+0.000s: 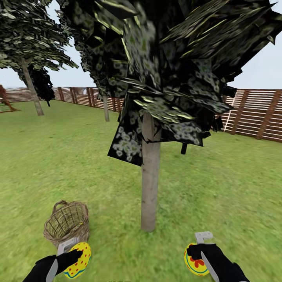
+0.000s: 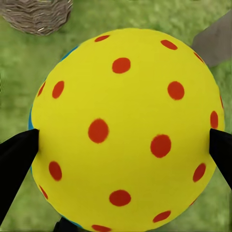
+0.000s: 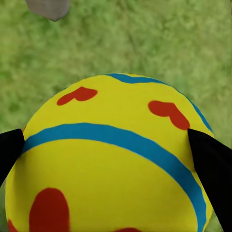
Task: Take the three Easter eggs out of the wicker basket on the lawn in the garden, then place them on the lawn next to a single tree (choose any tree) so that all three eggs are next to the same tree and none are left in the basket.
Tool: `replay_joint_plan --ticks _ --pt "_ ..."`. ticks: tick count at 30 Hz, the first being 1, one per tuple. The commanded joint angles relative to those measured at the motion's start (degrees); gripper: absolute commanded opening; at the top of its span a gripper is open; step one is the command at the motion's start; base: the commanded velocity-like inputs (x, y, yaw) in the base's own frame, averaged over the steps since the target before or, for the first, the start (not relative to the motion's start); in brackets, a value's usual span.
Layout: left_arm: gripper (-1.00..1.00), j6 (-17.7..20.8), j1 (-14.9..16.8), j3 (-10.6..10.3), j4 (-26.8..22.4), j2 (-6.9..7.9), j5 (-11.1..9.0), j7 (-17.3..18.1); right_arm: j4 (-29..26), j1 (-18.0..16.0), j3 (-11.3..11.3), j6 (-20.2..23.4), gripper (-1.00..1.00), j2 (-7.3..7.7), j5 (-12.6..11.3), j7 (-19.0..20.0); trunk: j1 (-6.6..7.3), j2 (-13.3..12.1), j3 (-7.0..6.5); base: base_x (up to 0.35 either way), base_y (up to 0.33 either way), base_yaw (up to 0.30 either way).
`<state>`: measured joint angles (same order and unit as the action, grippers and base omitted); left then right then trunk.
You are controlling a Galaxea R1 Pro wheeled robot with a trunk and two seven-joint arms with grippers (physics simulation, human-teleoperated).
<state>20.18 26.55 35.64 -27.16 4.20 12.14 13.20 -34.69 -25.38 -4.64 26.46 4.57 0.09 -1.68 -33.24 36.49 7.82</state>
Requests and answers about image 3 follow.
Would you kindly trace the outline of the easter egg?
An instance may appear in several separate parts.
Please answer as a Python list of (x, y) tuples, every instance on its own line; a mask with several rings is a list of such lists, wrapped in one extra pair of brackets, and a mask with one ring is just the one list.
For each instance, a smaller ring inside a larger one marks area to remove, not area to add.
[(188, 129), (215, 139), (195, 104), (154, 78), (68, 86), (22, 132), (6, 177), (9, 232), (204, 232), (213, 207)]

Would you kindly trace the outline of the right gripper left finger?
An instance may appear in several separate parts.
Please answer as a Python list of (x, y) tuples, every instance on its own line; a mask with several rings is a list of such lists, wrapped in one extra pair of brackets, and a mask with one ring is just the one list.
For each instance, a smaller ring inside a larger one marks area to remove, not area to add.
[(21, 129), (0, 133), (0, 187), (21, 154), (24, 144)]

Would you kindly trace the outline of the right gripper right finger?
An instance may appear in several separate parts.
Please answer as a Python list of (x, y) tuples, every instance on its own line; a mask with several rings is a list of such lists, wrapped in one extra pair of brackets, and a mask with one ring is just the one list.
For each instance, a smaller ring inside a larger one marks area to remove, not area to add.
[(232, 232), (232, 149), (188, 129), (195, 171), (224, 232)]

